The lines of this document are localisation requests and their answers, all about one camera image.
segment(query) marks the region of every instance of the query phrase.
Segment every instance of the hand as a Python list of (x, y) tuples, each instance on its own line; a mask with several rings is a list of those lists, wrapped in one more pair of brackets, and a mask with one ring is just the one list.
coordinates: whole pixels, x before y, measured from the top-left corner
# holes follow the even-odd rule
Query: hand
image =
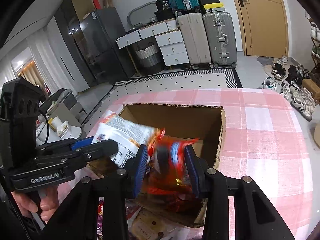
[[(59, 206), (58, 187), (48, 187), (44, 191), (46, 193), (46, 197), (40, 202), (40, 207), (43, 211), (41, 213), (41, 219), (47, 223)], [(31, 218), (29, 211), (33, 213), (38, 211), (37, 205), (26, 194), (14, 191), (12, 192), (12, 196), (23, 216)]]

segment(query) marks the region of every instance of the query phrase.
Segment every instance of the barcode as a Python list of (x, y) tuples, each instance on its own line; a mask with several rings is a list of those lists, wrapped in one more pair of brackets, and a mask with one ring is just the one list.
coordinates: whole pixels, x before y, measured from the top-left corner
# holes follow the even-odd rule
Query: barcode
[(135, 156), (136, 155), (132, 151), (128, 150), (126, 156), (123, 158), (123, 160), (122, 160), (122, 162), (120, 164), (120, 168), (124, 167), (125, 163), (127, 162), (127, 159), (133, 158)]

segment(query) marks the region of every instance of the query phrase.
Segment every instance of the ceiling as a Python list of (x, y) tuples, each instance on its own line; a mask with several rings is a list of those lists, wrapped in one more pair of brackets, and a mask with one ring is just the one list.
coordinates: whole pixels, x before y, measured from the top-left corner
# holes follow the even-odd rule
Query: ceiling
[(35, 0), (12, 29), (0, 50), (0, 59), (15, 45), (51, 20), (63, 0)]

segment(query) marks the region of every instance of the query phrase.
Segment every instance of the white drawer cabinet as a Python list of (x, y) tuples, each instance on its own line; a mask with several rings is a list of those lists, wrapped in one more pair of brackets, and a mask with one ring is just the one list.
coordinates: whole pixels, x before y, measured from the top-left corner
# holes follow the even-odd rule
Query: white drawer cabinet
[(188, 54), (186, 52), (164, 56), (163, 59), (166, 66), (189, 63)]
[(123, 47), (133, 44), (137, 41), (141, 41), (141, 38), (139, 36), (138, 31), (135, 31), (119, 38), (117, 40), (117, 44), (119, 46), (119, 49), (122, 49)]
[(168, 30), (169, 29), (168, 29), (166, 22), (163, 22), (163, 23), (153, 24), (152, 26), (145, 27), (144, 29), (140, 29), (139, 32), (140, 32), (141, 38), (145, 39), (145, 38), (148, 38), (151, 36), (165, 33)]
[(156, 40), (159, 47), (178, 42), (183, 42), (181, 31), (169, 32), (156, 36)]
[(184, 42), (178, 42), (160, 47), (162, 56), (187, 52)]

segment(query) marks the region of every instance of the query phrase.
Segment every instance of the beige suitcase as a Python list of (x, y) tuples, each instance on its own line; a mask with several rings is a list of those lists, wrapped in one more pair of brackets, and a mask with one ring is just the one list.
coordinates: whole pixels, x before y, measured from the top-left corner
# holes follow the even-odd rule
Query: beige suitcase
[(178, 16), (184, 44), (191, 65), (210, 64), (211, 56), (201, 13)]

